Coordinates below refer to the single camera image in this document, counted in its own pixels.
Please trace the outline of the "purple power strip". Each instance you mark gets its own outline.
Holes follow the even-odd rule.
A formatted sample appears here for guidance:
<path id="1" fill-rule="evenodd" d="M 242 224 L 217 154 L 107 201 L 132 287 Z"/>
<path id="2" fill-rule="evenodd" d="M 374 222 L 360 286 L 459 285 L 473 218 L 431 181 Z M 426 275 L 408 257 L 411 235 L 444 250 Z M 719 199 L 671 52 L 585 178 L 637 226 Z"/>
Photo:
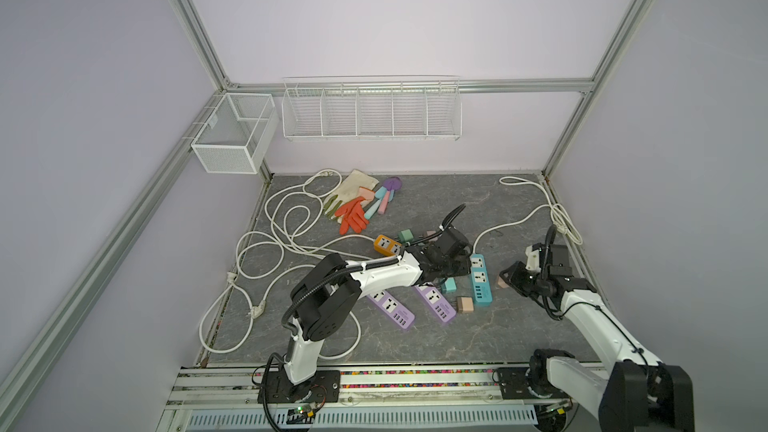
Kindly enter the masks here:
<path id="1" fill-rule="evenodd" d="M 415 289 L 442 323 L 448 323 L 455 318 L 456 310 L 437 288 L 420 285 Z"/>
<path id="2" fill-rule="evenodd" d="M 415 321 L 414 314 L 388 291 L 370 295 L 369 300 L 403 330 L 410 328 Z"/>

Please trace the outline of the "green plug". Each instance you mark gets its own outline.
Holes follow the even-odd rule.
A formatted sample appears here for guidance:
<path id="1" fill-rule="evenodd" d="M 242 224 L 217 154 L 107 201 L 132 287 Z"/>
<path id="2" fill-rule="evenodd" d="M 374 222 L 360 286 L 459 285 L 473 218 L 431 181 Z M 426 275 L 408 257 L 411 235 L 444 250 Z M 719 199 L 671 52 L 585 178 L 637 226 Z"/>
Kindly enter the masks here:
<path id="1" fill-rule="evenodd" d="M 415 240 L 414 235 L 410 229 L 400 231 L 398 233 L 398 239 L 403 244 L 412 244 Z"/>

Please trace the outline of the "teal power strip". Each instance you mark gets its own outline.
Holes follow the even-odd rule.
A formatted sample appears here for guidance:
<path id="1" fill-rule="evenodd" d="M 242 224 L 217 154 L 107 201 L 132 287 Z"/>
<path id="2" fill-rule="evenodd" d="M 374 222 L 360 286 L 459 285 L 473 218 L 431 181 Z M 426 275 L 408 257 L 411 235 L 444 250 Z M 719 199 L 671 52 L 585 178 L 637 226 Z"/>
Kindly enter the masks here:
<path id="1" fill-rule="evenodd" d="M 475 305 L 489 306 L 492 303 L 492 291 L 483 255 L 472 254 L 470 256 L 470 271 Z"/>

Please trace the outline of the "orange power strip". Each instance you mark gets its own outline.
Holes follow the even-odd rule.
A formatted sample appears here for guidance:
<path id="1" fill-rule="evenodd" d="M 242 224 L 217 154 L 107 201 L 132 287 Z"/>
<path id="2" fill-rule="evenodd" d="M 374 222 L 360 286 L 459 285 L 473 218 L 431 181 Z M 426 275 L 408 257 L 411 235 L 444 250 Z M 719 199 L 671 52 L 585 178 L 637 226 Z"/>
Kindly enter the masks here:
<path id="1" fill-rule="evenodd" d="M 374 250 L 383 256 L 400 256 L 404 250 L 401 243 L 385 235 L 379 235 L 374 240 Z"/>

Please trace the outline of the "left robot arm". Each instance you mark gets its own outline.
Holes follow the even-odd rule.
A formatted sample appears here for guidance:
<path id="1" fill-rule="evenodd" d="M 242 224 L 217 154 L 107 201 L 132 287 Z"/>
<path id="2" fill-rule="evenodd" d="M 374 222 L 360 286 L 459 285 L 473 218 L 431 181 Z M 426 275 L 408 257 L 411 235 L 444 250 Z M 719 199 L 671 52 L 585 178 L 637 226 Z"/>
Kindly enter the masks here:
<path id="1" fill-rule="evenodd" d="M 453 226 L 405 246 L 399 253 L 366 261 L 325 256 L 290 294 L 281 318 L 290 341 L 282 375 L 303 385 L 317 372 L 322 345 L 336 333 L 363 297 L 397 287 L 436 286 L 470 273 L 471 247 Z"/>

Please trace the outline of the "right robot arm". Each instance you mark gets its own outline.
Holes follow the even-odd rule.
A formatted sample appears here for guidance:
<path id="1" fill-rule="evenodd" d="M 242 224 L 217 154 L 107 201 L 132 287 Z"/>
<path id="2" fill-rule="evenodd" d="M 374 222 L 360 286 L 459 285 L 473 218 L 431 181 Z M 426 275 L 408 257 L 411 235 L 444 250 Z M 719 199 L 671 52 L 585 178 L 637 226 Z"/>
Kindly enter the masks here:
<path id="1" fill-rule="evenodd" d="M 527 373 L 537 396 L 566 394 L 589 412 L 603 431 L 692 431 L 693 383 L 681 367 L 664 363 L 610 312 L 597 288 L 576 276 L 566 247 L 538 243 L 499 274 L 518 294 L 556 321 L 570 321 L 607 372 L 590 371 L 572 354 L 537 349 Z"/>

